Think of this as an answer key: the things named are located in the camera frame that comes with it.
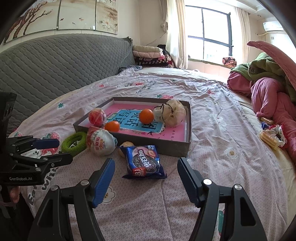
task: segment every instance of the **air conditioner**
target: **air conditioner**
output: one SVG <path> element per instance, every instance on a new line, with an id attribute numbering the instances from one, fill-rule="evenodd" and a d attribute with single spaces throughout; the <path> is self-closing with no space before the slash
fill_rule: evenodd
<path id="1" fill-rule="evenodd" d="M 281 26 L 281 24 L 279 23 L 279 21 L 265 22 L 265 23 L 263 23 L 263 27 L 266 32 L 283 31 L 284 30 L 283 27 Z"/>

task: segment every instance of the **green hair band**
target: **green hair band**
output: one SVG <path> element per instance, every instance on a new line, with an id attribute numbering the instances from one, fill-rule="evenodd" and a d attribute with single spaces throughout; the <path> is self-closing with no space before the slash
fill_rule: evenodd
<path id="1" fill-rule="evenodd" d="M 77 146 L 71 147 L 70 146 L 75 143 L 76 141 L 80 141 Z M 62 152 L 63 153 L 70 153 L 71 156 L 76 156 L 80 152 L 86 149 L 86 133 L 85 132 L 77 132 L 72 136 L 66 138 L 62 143 Z"/>

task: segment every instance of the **orange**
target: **orange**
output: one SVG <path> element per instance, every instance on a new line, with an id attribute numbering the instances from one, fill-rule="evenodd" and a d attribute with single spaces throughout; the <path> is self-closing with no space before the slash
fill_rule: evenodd
<path id="1" fill-rule="evenodd" d="M 112 131 L 112 132 L 118 132 L 120 130 L 120 124 L 116 120 L 110 121 L 110 122 L 106 123 L 105 130 Z"/>
<path id="2" fill-rule="evenodd" d="M 139 114 L 139 120 L 145 125 L 149 125 L 154 120 L 153 111 L 150 109 L 144 109 Z"/>

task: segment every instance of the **gray quilted headboard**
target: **gray quilted headboard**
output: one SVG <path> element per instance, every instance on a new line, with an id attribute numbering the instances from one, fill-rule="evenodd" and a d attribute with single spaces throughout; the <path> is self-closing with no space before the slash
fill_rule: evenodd
<path id="1" fill-rule="evenodd" d="M 0 91 L 17 94 L 7 133 L 55 98 L 135 65 L 130 38 L 61 34 L 0 53 Z"/>

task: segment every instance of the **cookie package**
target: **cookie package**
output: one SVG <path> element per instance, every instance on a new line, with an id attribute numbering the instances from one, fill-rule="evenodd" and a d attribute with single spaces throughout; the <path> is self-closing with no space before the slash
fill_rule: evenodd
<path id="1" fill-rule="evenodd" d="M 155 178 L 164 179 L 167 174 L 159 162 L 159 156 L 154 145 L 120 147 L 128 162 L 128 174 L 123 178 Z"/>

